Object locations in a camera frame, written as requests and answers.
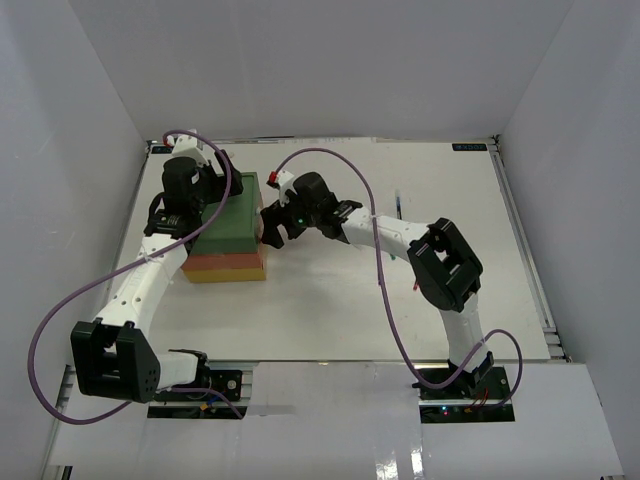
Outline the green drawer cabinet box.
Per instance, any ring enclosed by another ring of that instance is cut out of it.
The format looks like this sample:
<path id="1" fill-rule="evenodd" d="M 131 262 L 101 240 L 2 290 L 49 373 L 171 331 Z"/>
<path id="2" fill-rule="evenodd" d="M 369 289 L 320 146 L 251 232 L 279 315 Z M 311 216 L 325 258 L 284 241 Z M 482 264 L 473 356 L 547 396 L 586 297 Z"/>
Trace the green drawer cabinet box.
<path id="1" fill-rule="evenodd" d="M 264 281 L 266 249 L 260 243 L 263 200 L 258 175 L 242 174 L 243 193 L 230 197 L 199 235 L 182 272 L 191 283 Z"/>

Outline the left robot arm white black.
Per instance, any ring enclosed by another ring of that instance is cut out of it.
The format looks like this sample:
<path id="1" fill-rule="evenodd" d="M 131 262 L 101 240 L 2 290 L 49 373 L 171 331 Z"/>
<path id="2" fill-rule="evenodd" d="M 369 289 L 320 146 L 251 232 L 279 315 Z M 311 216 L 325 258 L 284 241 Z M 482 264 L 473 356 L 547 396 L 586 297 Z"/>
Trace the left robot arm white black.
<path id="1" fill-rule="evenodd" d="M 70 336 L 79 390 L 136 403 L 177 386 L 199 399 L 211 387 L 202 352 L 174 349 L 157 354 L 148 341 L 157 307 L 186 262 L 207 206 L 223 205 L 243 191 L 242 176 L 226 151 L 213 162 L 196 151 L 174 155 L 163 165 L 163 189 L 149 205 L 144 236 L 131 269 L 112 299 L 91 322 L 78 322 Z"/>

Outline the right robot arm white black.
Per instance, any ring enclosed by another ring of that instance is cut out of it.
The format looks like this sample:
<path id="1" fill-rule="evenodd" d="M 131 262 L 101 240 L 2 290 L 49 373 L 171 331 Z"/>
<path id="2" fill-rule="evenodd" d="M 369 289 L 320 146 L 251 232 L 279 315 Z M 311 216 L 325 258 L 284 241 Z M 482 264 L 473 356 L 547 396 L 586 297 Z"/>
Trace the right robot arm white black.
<path id="1" fill-rule="evenodd" d="M 359 202 L 338 200 L 316 172 L 273 172 L 267 184 L 279 199 L 261 211 L 262 243 L 280 249 L 280 228 L 290 240 L 316 228 L 328 239 L 379 247 L 407 261 L 421 294 L 441 315 L 452 373 L 449 387 L 466 399 L 486 389 L 494 360 L 483 341 L 478 313 L 483 267 L 453 222 L 441 218 L 427 225 L 376 216 Z"/>

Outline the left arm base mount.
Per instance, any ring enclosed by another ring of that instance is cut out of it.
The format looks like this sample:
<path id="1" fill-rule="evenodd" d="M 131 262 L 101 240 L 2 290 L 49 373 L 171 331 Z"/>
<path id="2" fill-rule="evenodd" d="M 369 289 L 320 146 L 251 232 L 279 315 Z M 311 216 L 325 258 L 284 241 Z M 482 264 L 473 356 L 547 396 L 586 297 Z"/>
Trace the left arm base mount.
<path id="1" fill-rule="evenodd" d="M 225 366 L 210 369 L 201 384 L 188 388 L 207 388 L 206 392 L 158 393 L 149 404 L 149 419 L 240 420 L 247 412 L 253 372 Z"/>

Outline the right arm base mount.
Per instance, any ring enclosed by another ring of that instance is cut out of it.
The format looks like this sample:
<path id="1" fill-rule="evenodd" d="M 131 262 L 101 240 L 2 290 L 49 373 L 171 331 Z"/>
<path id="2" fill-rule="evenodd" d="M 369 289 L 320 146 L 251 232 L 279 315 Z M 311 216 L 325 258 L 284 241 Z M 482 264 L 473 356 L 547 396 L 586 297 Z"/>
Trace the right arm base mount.
<path id="1" fill-rule="evenodd" d="M 510 423 L 515 413 L 510 400 L 502 401 L 511 391 L 506 371 L 494 367 L 473 393 L 452 384 L 445 389 L 427 389 L 418 381 L 420 420 L 425 424 Z"/>

